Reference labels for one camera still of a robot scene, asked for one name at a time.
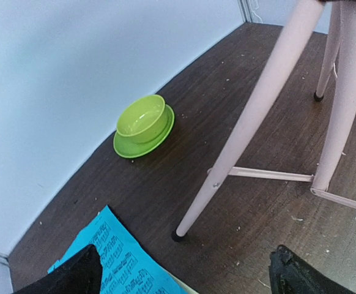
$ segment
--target wood shaving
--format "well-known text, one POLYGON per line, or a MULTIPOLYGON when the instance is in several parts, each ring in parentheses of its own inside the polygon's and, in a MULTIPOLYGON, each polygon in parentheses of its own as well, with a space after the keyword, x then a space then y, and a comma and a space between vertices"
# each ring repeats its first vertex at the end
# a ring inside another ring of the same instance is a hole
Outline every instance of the wood shaving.
POLYGON ((298 219, 297 217, 291 216, 291 219, 297 222, 303 222, 304 219, 298 219))
POLYGON ((263 281, 261 281, 260 279, 257 279, 258 282, 261 283, 261 285, 263 285, 264 287, 267 287, 270 289, 270 286, 268 286, 267 284, 265 284, 263 281))

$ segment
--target sheet music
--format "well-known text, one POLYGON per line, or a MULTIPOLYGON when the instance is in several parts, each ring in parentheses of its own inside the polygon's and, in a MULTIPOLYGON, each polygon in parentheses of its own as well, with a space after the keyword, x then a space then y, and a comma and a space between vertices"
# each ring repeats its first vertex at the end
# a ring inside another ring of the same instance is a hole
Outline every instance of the sheet music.
POLYGON ((88 244, 94 244, 103 267, 101 294, 184 294, 171 276, 152 260, 106 206, 76 237, 63 264, 88 244))

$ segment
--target pink chair leg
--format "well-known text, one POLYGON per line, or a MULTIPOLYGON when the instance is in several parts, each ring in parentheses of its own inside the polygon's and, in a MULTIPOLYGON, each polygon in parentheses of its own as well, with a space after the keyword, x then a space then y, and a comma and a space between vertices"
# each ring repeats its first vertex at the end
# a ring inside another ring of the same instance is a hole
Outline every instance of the pink chair leg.
POLYGON ((332 4, 332 14, 330 16, 330 27, 326 41, 324 61, 322 63, 322 69, 318 80, 317 90, 314 93, 314 99, 317 102, 322 101, 322 99, 324 98, 326 86, 329 82, 329 78, 333 70, 333 65, 336 61, 336 57, 338 54, 338 48, 340 43, 340 7, 340 2, 334 2, 332 4))
POLYGON ((332 114, 313 188, 327 190, 356 114, 356 2, 341 3, 339 69, 332 114))
POLYGON ((173 232, 176 241, 193 225, 253 138, 302 54, 323 9, 324 5, 317 0, 298 1, 213 169, 173 232))

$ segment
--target pink stool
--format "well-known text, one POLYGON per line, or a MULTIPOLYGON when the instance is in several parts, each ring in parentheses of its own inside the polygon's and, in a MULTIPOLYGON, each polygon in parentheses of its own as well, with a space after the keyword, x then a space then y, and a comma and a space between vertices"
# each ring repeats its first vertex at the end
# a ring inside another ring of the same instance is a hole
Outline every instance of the pink stool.
POLYGON ((235 167, 266 117, 309 40, 324 3, 299 0, 235 128, 173 238, 180 241, 228 175, 312 182, 319 197, 356 209, 356 201, 327 192, 356 114, 356 2, 334 2, 324 61, 314 98, 321 101, 339 52, 338 78, 325 145, 314 176, 235 167))

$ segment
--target green saucer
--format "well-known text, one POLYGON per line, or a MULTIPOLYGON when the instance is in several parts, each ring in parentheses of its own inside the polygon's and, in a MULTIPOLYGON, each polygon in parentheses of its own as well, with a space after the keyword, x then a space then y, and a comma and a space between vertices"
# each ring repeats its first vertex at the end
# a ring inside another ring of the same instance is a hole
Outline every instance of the green saucer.
POLYGON ((166 105, 168 121, 165 129, 150 142, 144 144, 136 144, 129 142, 127 138, 120 136, 117 132, 114 135, 113 146, 114 150, 123 158, 136 158, 153 151, 156 147, 163 143, 163 141, 170 134, 172 126, 174 125, 174 112, 169 105, 166 105))

